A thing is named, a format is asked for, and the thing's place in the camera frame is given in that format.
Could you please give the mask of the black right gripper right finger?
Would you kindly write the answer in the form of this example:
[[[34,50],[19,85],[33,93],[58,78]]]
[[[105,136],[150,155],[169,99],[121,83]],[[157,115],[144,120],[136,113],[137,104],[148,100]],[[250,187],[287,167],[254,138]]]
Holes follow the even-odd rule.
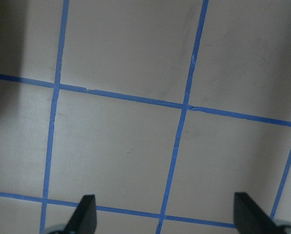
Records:
[[[244,192],[234,193],[234,225],[240,234],[285,234]]]

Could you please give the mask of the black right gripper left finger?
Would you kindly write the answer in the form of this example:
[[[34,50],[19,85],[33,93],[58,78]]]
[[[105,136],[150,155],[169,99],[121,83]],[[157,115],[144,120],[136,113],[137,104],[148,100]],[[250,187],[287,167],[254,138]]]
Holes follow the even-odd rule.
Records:
[[[97,228],[95,195],[84,195],[63,229],[63,234],[94,234]]]

